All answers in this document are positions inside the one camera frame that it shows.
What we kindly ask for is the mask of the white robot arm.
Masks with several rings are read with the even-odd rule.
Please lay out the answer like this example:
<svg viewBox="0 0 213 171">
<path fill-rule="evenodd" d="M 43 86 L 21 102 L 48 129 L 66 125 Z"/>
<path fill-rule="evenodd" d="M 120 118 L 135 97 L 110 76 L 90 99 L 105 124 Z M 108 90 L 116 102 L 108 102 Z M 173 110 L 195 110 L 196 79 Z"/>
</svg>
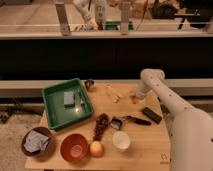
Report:
<svg viewBox="0 0 213 171">
<path fill-rule="evenodd" d="M 153 90 L 174 117 L 171 171 L 213 171 L 213 117 L 170 89 L 164 78 L 161 69 L 143 69 L 134 94 L 143 99 Z"/>
</svg>

